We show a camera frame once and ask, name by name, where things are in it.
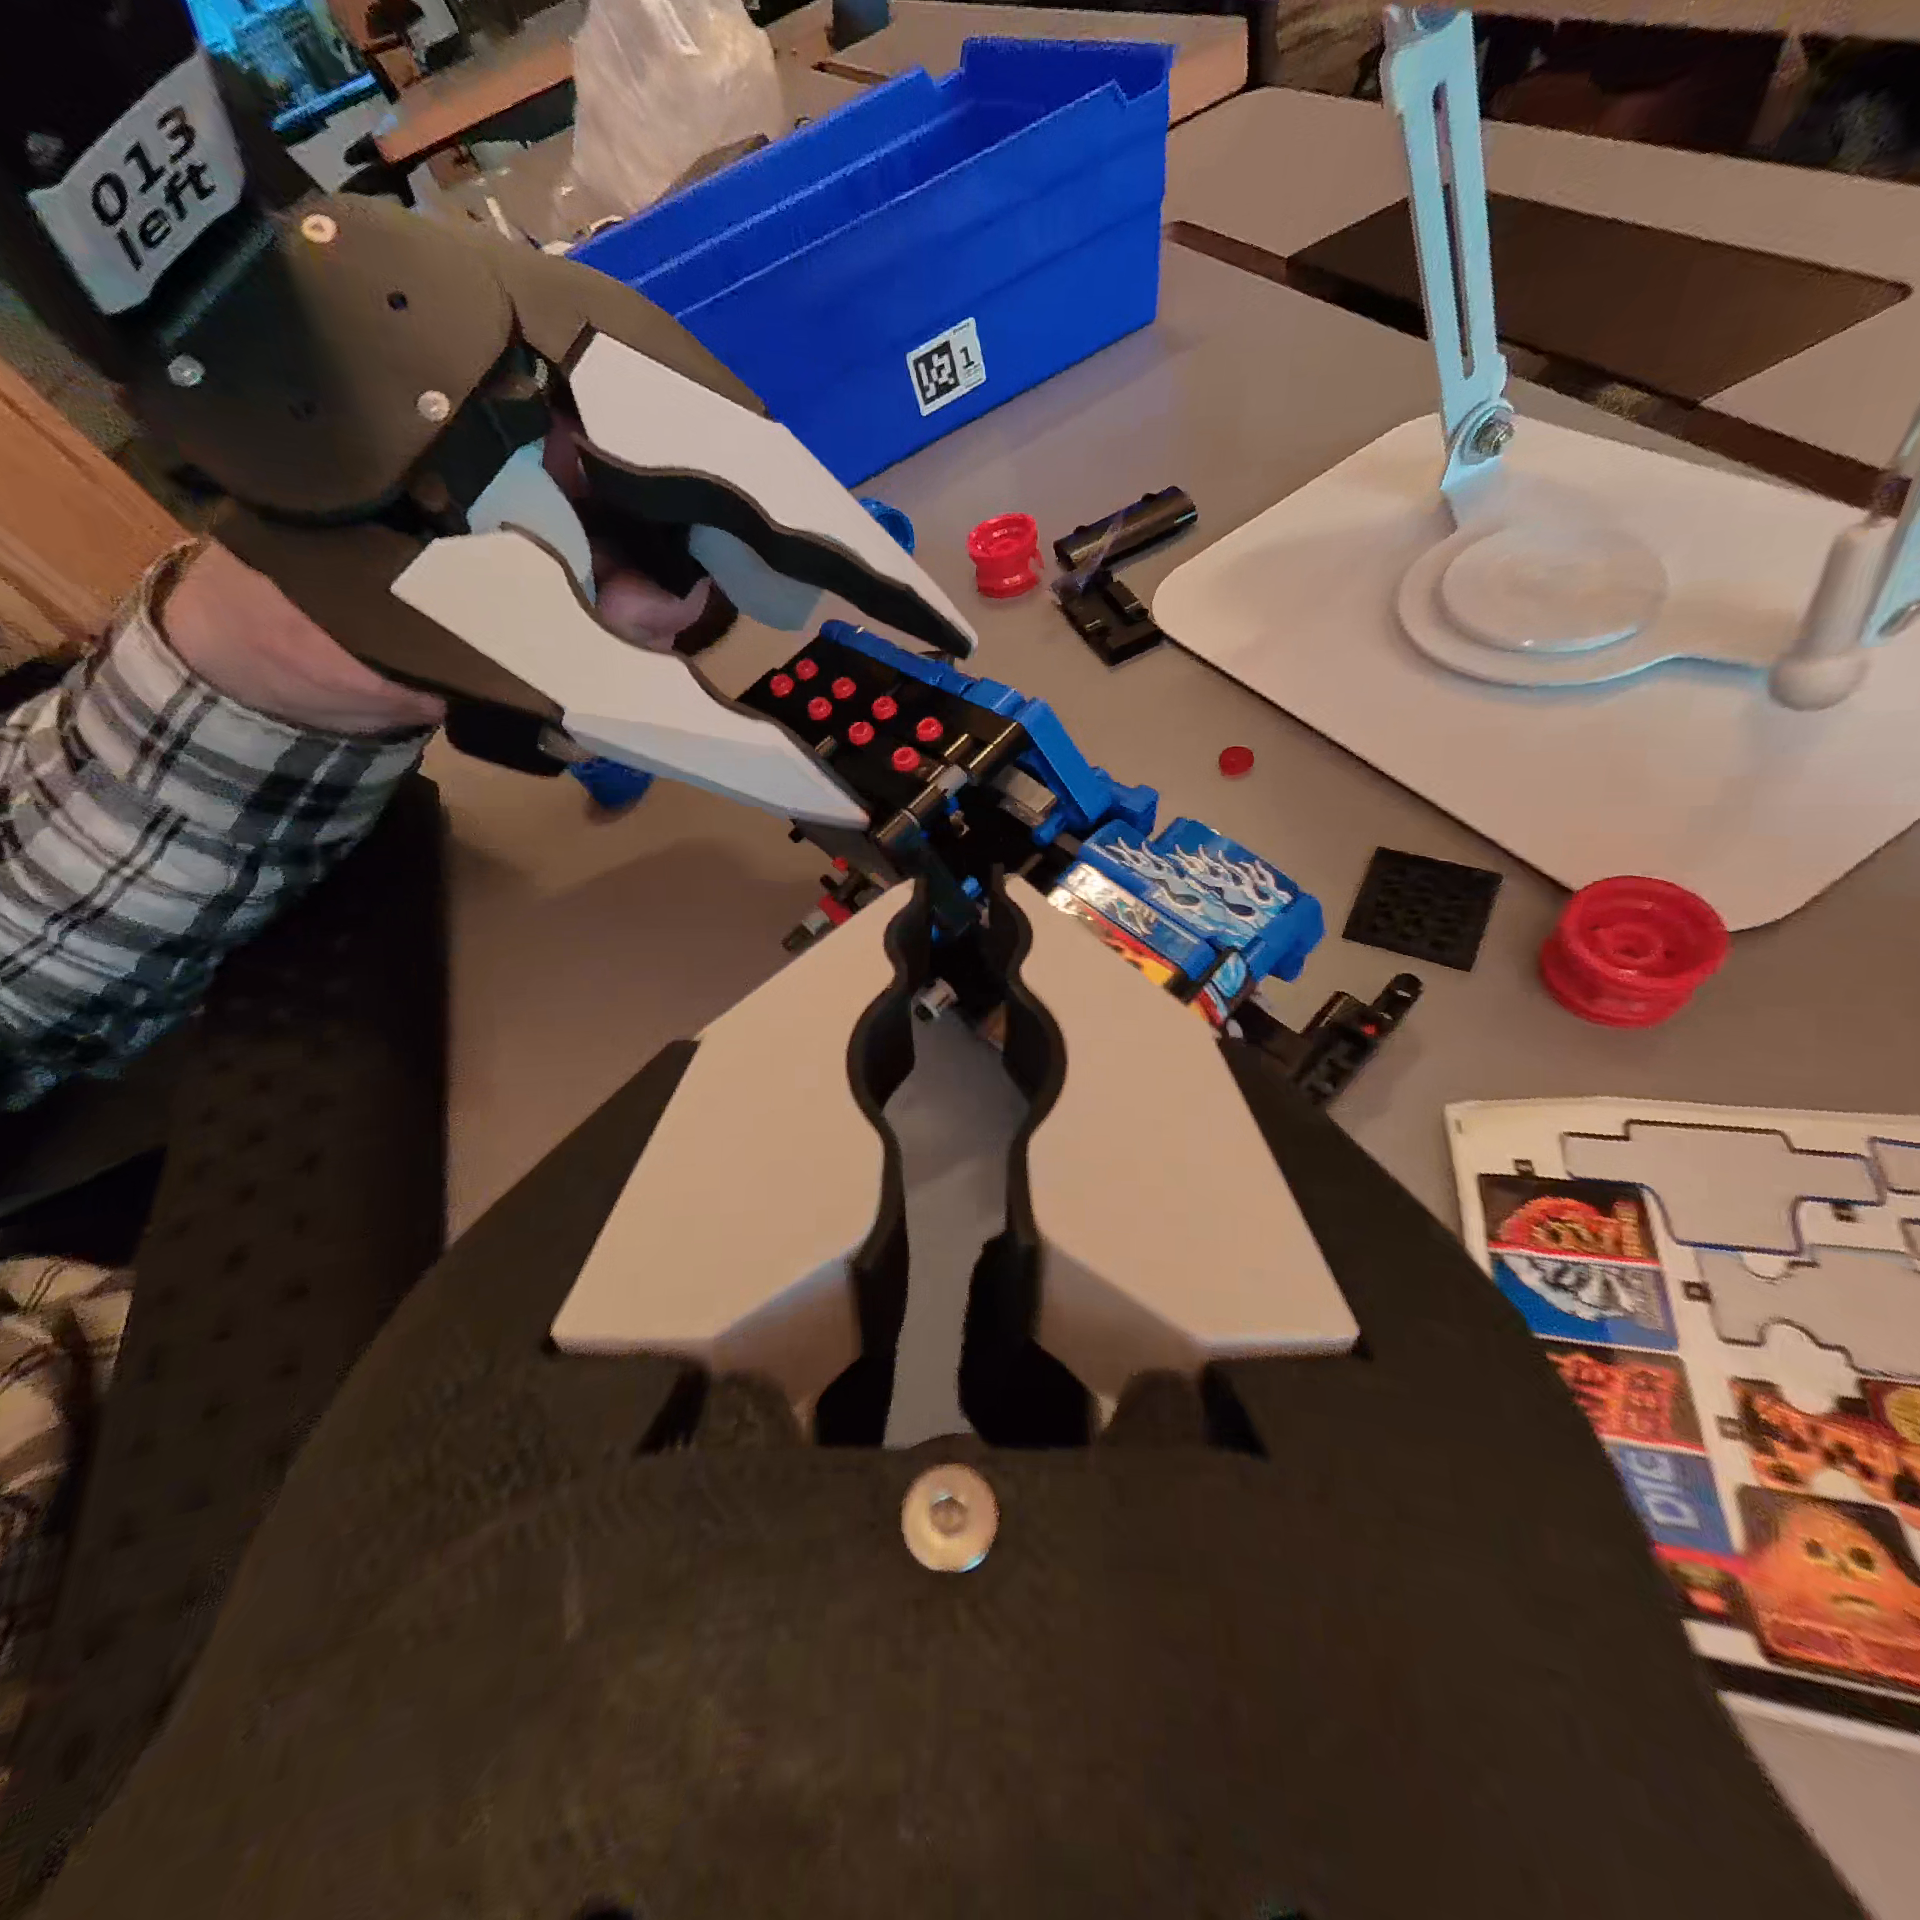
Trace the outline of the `red wheel hub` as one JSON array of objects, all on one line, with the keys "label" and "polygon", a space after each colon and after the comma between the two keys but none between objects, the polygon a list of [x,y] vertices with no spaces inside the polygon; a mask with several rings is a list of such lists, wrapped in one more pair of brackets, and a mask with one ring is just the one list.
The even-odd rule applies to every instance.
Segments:
[{"label": "red wheel hub", "polygon": [[1572,893],[1543,939],[1539,975],[1572,1017],[1646,1030],[1679,1014],[1730,944],[1701,896],[1670,881],[1615,875]]}]

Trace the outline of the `background wooden table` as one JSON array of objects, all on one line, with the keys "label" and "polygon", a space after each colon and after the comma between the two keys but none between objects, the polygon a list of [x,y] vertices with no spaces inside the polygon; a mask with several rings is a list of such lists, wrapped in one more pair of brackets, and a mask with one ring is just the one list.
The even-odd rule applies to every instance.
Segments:
[{"label": "background wooden table", "polygon": [[514,113],[572,83],[570,40],[503,43],[406,88],[371,136],[373,155],[390,167],[411,167],[431,154],[463,145],[480,126]]}]

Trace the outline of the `blue plastic bin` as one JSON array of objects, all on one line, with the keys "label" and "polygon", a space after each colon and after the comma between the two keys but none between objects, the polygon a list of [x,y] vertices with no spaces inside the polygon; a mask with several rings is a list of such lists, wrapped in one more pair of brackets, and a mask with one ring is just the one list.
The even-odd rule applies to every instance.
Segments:
[{"label": "blue plastic bin", "polygon": [[1157,319],[1170,67],[1147,40],[968,40],[570,256],[859,490]]}]

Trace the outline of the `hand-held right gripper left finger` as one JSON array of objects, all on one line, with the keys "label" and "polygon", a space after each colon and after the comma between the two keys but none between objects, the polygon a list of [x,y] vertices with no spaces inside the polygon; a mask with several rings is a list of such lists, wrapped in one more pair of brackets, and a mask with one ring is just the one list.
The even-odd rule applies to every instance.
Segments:
[{"label": "hand-held right gripper left finger", "polygon": [[906,881],[708,1023],[550,1325],[560,1353],[755,1377],[820,1443],[883,1440],[907,1288],[885,1104],[927,961]]}]

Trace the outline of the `black bracket brick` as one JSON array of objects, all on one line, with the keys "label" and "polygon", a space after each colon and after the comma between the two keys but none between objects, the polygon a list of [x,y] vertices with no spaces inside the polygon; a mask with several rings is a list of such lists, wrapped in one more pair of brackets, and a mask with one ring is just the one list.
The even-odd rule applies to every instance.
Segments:
[{"label": "black bracket brick", "polygon": [[1108,570],[1059,581],[1053,602],[1072,633],[1107,669],[1130,666],[1166,643],[1166,633],[1135,591]]}]

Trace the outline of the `brick-built toy truck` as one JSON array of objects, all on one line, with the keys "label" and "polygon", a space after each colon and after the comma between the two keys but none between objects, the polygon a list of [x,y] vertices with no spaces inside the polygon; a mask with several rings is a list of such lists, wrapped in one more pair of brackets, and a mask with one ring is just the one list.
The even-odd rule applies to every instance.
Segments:
[{"label": "brick-built toy truck", "polygon": [[1120,961],[1248,1041],[1325,1106],[1373,1061],[1421,998],[1398,975],[1373,1000],[1335,993],[1292,1030],[1260,1002],[1295,982],[1325,910],[1271,861],[1098,769],[1061,718],[1018,688],[919,656],[843,619],[823,624],[741,702],[787,728],[866,810],[859,838],[794,826],[830,853],[823,896],[787,938],[826,938],[899,881],[931,889],[931,984],[917,1017],[963,1021],[1000,1046],[1003,987],[986,926],[995,878],[1026,881]]}]

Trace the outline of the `dark perforated panel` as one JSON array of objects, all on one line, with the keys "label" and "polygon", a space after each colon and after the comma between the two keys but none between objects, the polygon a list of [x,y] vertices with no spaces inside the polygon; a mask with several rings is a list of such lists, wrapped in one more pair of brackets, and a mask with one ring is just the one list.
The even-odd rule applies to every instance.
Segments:
[{"label": "dark perforated panel", "polygon": [[184,1688],[299,1447],[444,1246],[445,824],[402,781],[363,846],[114,1080],[5,1115],[5,1258],[131,1281],[5,1735],[5,1914],[42,1894]]}]

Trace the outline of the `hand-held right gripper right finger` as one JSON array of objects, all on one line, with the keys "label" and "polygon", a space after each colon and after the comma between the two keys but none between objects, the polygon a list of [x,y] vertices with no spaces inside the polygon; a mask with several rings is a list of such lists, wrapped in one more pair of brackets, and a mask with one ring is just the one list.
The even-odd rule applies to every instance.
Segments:
[{"label": "hand-held right gripper right finger", "polygon": [[1084,1447],[1144,1377],[1322,1360],[1360,1329],[1206,1023],[1052,906],[992,888],[1024,1097],[992,1240],[992,1446]]}]

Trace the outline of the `person's plaid shirt torso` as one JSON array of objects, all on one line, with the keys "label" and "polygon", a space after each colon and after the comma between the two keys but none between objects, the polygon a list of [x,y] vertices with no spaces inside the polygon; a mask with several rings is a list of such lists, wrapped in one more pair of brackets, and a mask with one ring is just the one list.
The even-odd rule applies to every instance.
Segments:
[{"label": "person's plaid shirt torso", "polygon": [[2,1262],[2,1671],[22,1679],[54,1606],[69,1506],[127,1329],[134,1277]]}]

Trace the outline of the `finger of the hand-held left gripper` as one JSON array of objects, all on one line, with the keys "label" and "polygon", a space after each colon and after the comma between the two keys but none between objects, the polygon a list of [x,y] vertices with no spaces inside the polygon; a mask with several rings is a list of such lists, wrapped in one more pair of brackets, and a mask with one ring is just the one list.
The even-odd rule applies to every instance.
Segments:
[{"label": "finger of the hand-held left gripper", "polygon": [[722,699],[680,656],[607,631],[563,559],[524,530],[422,547],[395,598],[560,707],[591,758],[791,824],[862,830],[869,813],[780,723]]},{"label": "finger of the hand-held left gripper", "polygon": [[[755,581],[832,598],[941,656],[968,658],[975,631],[926,570],[776,421],[603,331],[567,361],[591,495],[638,521],[680,529],[688,551],[773,627]],[[722,537],[700,550],[696,533]]]}]

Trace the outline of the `sticker sheet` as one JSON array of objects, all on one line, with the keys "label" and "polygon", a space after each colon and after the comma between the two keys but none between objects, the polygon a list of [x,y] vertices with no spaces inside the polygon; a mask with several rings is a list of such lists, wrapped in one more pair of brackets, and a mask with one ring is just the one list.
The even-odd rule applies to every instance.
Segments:
[{"label": "sticker sheet", "polygon": [[1918,1119],[1454,1102],[1463,1241],[1728,1699],[1918,1728]]}]

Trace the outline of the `black studded plate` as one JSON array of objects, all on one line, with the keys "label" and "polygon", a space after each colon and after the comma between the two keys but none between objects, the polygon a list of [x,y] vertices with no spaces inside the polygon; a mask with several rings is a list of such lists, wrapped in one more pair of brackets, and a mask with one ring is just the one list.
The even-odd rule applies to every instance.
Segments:
[{"label": "black studded plate", "polygon": [[1503,878],[1451,861],[1376,849],[1341,926],[1347,944],[1424,968],[1475,973]]}]

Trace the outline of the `person's left forearm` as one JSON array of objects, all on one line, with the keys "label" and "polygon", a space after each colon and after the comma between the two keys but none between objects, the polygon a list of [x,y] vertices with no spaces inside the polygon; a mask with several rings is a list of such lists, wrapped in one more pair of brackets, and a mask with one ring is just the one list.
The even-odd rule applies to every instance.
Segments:
[{"label": "person's left forearm", "polygon": [[220,968],[378,826],[439,728],[290,728],[184,669],[154,598],[213,542],[155,562],[61,678],[2,728],[6,1114],[120,1073]]}]

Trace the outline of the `black cylindrical piece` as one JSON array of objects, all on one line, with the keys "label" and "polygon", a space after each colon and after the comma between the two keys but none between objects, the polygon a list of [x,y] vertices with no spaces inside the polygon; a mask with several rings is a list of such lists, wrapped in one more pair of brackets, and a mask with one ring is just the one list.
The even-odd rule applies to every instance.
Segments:
[{"label": "black cylindrical piece", "polygon": [[1069,529],[1053,541],[1052,551],[1063,575],[1111,570],[1182,537],[1195,523],[1194,499],[1182,488],[1166,488]]}]

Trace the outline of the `white wooden book stand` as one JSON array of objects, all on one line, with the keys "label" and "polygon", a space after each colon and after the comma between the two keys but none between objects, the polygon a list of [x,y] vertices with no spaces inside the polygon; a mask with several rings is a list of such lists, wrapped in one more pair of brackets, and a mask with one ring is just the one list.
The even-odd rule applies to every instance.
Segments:
[{"label": "white wooden book stand", "polygon": [[1471,23],[1382,15],[1437,382],[1179,566],[1188,655],[1568,889],[1788,920],[1918,818],[1916,495],[1850,515],[1507,397]]}]

